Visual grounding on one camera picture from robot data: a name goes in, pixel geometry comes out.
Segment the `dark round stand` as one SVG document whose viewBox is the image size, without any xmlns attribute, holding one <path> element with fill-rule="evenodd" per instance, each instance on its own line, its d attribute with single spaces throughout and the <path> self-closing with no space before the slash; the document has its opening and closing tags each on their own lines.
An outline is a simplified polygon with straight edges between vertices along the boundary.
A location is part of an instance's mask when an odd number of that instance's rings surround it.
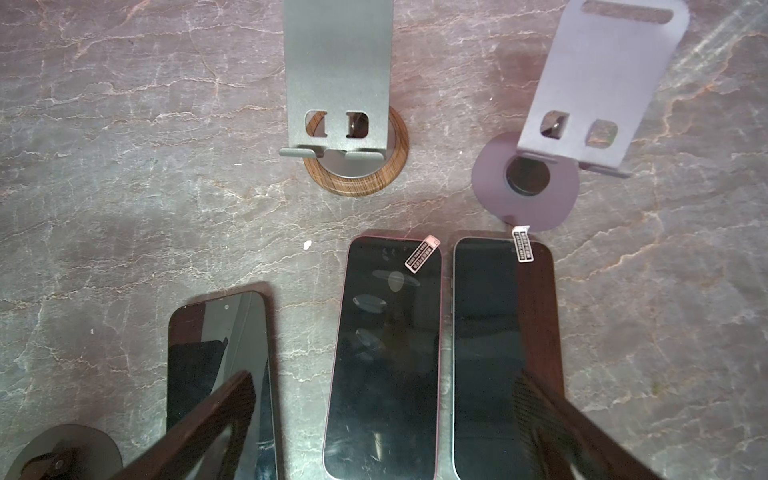
<svg viewBox="0 0 768 480">
<path fill-rule="evenodd" d="M 96 428 L 54 426 L 32 439 L 13 460 L 6 479 L 110 479 L 123 469 L 114 440 Z"/>
</svg>

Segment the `wooden round base phone stand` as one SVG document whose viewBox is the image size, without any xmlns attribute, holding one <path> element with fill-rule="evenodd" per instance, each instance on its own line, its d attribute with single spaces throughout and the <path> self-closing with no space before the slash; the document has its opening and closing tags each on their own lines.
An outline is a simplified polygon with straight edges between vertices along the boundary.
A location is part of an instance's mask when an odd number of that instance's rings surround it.
<svg viewBox="0 0 768 480">
<path fill-rule="evenodd" d="M 390 105 L 391 1 L 283 4 L 288 144 L 311 178 L 340 196 L 391 184 L 409 153 Z"/>
</svg>

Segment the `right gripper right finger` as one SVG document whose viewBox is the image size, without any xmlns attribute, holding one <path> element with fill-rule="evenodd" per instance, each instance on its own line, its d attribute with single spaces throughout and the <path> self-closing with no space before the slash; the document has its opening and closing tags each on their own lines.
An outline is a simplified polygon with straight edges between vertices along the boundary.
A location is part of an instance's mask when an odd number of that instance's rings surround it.
<svg viewBox="0 0 768 480">
<path fill-rule="evenodd" d="M 660 479 L 526 369 L 515 381 L 512 406 L 534 479 Z"/>
</svg>

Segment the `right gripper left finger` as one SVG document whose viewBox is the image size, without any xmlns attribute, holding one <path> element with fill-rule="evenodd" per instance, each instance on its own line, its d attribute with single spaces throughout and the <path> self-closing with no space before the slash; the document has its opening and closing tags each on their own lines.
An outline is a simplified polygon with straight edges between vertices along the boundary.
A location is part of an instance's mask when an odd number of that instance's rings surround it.
<svg viewBox="0 0 768 480">
<path fill-rule="evenodd" d="M 115 479 L 184 479 L 210 447 L 227 433 L 228 443 L 206 472 L 211 479 L 232 479 L 242 455 L 256 403 L 252 375 L 239 371 L 198 404 L 144 454 L 116 473 Z"/>
</svg>

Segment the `maroon edged reflective phone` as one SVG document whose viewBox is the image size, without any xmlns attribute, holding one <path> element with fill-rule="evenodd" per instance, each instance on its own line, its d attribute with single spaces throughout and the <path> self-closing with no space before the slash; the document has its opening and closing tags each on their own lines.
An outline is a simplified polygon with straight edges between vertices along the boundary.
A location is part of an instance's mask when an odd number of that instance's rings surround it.
<svg viewBox="0 0 768 480">
<path fill-rule="evenodd" d="M 408 269 L 418 245 L 350 244 L 323 444 L 334 479 L 436 474 L 442 264 L 434 252 Z"/>
</svg>

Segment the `black phone with white tag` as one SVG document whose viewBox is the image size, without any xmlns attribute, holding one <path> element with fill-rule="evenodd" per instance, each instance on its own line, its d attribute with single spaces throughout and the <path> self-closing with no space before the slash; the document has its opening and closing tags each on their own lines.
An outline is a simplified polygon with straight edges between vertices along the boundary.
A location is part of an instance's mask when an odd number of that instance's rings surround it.
<svg viewBox="0 0 768 480">
<path fill-rule="evenodd" d="M 523 369 L 564 388 L 554 262 L 531 245 L 519 262 L 507 239 L 465 237 L 453 260 L 453 445 L 461 479 L 529 479 L 513 408 Z"/>
</svg>

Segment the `purple round base phone stand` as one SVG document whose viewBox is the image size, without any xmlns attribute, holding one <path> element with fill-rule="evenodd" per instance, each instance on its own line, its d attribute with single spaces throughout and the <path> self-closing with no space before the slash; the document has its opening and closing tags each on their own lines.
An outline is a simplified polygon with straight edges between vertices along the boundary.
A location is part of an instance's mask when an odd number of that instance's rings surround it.
<svg viewBox="0 0 768 480">
<path fill-rule="evenodd" d="M 527 119 L 478 155 L 472 188 L 509 225 L 561 225 L 581 169 L 620 177 L 620 165 L 689 22 L 683 1 L 570 1 Z"/>
</svg>

